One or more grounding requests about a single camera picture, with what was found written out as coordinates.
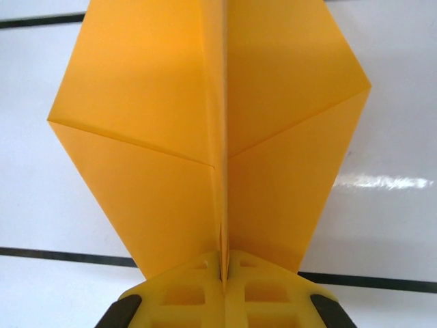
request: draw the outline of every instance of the black rubber pad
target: black rubber pad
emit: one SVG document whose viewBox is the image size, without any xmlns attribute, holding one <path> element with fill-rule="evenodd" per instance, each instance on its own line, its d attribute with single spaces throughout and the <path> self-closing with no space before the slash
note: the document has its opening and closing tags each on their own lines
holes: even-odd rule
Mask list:
<svg viewBox="0 0 437 328">
<path fill-rule="evenodd" d="M 112 303 L 96 328 L 128 328 L 141 301 L 141 296 L 130 295 Z"/>
<path fill-rule="evenodd" d="M 311 301 L 326 328 L 357 328 L 338 302 L 319 294 L 311 295 Z"/>
</svg>

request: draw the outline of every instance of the white tile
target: white tile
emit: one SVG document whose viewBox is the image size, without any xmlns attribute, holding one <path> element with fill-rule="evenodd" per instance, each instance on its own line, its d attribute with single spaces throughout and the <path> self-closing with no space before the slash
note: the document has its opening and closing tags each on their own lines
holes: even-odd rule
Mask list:
<svg viewBox="0 0 437 328">
<path fill-rule="evenodd" d="M 301 270 L 435 281 L 437 2 L 328 2 L 373 89 Z"/>
<path fill-rule="evenodd" d="M 0 246 L 129 256 L 46 122 L 79 29 L 0 31 Z"/>
<path fill-rule="evenodd" d="M 0 327 L 94 327 L 139 269 L 0 256 Z"/>
<path fill-rule="evenodd" d="M 84 12 L 89 0 L 1 0 L 0 20 Z"/>
<path fill-rule="evenodd" d="M 437 295 L 325 285 L 359 328 L 434 328 Z"/>
</svg>

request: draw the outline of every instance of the yellow plastic base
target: yellow plastic base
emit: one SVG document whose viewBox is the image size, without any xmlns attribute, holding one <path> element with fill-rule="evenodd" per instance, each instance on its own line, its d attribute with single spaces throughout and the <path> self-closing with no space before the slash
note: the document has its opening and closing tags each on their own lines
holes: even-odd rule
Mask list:
<svg viewBox="0 0 437 328">
<path fill-rule="evenodd" d="M 310 296 L 336 298 L 324 288 L 243 251 L 231 251 L 226 292 L 219 253 L 126 291 L 142 300 L 129 328 L 325 328 Z"/>
</svg>

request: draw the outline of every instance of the black grout line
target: black grout line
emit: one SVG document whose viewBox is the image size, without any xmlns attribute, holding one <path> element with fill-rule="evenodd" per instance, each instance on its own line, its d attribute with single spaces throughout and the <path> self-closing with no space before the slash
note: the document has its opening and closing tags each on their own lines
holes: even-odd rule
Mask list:
<svg viewBox="0 0 437 328">
<path fill-rule="evenodd" d="M 42 251 L 38 249 L 21 249 L 0 247 L 0 256 L 17 256 L 21 258 L 39 258 L 91 264 L 114 265 L 117 267 L 136 268 L 132 258 L 121 256 L 105 256 L 64 251 Z M 422 282 L 418 280 L 389 279 L 377 277 L 361 277 L 355 275 L 334 275 L 328 273 L 299 272 L 299 276 L 316 284 L 339 286 L 366 287 L 388 290 L 403 290 L 410 292 L 426 292 L 437 294 L 437 282 Z"/>
<path fill-rule="evenodd" d="M 64 251 L 42 251 L 38 249 L 0 247 L 0 255 L 17 256 L 20 258 L 41 258 L 45 260 L 115 265 L 118 267 L 137 267 L 132 258 L 123 258 L 121 256 L 67 253 Z"/>
<path fill-rule="evenodd" d="M 0 29 L 15 29 L 19 27 L 35 27 L 55 24 L 81 23 L 85 13 L 66 14 L 56 16 L 41 16 L 0 20 Z"/>
<path fill-rule="evenodd" d="M 409 292 L 427 292 L 437 294 L 437 282 L 418 280 L 362 277 L 357 275 L 333 275 L 328 273 L 299 272 L 299 276 L 317 284 L 366 287 Z"/>
</svg>

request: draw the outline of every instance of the orange paper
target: orange paper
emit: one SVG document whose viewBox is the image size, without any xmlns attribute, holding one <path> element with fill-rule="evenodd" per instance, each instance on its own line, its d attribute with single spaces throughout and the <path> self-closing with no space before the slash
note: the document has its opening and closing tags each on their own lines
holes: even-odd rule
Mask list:
<svg viewBox="0 0 437 328">
<path fill-rule="evenodd" d="M 369 89 L 321 0 L 91 0 L 48 120 L 146 277 L 295 272 Z"/>
</svg>

